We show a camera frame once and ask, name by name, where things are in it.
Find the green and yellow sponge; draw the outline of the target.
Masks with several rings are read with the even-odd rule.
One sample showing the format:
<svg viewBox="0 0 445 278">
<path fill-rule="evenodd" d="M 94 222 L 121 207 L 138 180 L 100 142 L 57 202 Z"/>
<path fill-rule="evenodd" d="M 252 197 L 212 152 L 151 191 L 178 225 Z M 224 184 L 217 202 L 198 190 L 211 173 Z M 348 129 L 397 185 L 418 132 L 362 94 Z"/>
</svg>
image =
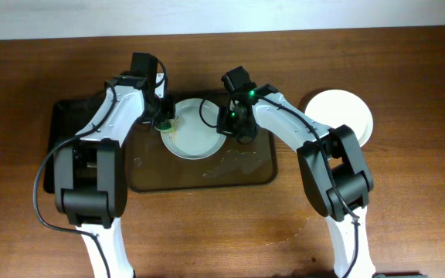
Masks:
<svg viewBox="0 0 445 278">
<path fill-rule="evenodd" d="M 162 121 L 155 126 L 155 129 L 162 133 L 170 133 L 174 130 L 173 123 L 170 120 Z"/>
</svg>

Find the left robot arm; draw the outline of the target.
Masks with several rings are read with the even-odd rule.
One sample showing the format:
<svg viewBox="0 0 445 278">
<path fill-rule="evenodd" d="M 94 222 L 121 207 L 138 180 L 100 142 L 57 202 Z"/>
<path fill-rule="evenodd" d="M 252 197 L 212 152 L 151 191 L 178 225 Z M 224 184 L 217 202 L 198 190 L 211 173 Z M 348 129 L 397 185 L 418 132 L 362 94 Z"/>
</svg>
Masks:
<svg viewBox="0 0 445 278">
<path fill-rule="evenodd" d="M 96 277 L 133 277 L 121 229 L 127 204 L 122 147 L 138 121 L 166 123 L 174 117 L 167 76 L 124 73 L 105 83 L 105 96 L 71 138 L 59 142 L 53 161 L 55 204 L 82 236 Z"/>
</svg>

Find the white plate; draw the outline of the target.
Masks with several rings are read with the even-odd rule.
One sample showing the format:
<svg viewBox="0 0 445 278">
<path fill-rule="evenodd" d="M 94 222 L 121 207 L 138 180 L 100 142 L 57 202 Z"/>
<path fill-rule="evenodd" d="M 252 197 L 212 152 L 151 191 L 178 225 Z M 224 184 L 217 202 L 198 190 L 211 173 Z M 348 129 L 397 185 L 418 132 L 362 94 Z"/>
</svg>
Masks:
<svg viewBox="0 0 445 278">
<path fill-rule="evenodd" d="M 304 114 L 319 123 L 337 128 L 350 127 L 363 147 L 372 136 L 374 122 L 367 104 L 347 90 L 325 90 L 318 93 L 304 108 Z"/>
</svg>

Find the pale blue plate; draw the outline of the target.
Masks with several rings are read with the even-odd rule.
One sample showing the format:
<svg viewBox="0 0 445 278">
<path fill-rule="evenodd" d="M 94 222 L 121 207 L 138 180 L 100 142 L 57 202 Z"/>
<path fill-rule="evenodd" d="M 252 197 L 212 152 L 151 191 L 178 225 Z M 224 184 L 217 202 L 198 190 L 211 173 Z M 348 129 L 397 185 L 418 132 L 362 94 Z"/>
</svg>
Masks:
<svg viewBox="0 0 445 278">
<path fill-rule="evenodd" d="M 182 100 L 175 105 L 174 130 L 161 133 L 166 148 L 174 155 L 187 160 L 199 160 L 215 154 L 225 143 L 226 136 L 214 127 L 207 126 L 200 117 L 200 98 Z M 204 120 L 216 124 L 219 107 L 206 100 L 202 105 Z"/>
</svg>

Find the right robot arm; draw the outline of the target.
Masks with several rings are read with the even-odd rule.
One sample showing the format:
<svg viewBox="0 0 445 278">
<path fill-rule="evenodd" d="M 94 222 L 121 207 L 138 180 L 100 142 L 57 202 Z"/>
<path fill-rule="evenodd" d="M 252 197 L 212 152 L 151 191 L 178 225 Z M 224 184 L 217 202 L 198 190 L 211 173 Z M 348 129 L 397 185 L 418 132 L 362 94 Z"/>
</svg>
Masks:
<svg viewBox="0 0 445 278">
<path fill-rule="evenodd" d="M 307 117 L 277 88 L 253 82 L 227 85 L 216 130 L 234 138 L 258 128 L 280 138 L 297 154 L 304 192 L 328 224 L 338 277 L 373 277 L 366 213 L 373 178 L 350 127 L 333 128 Z"/>
</svg>

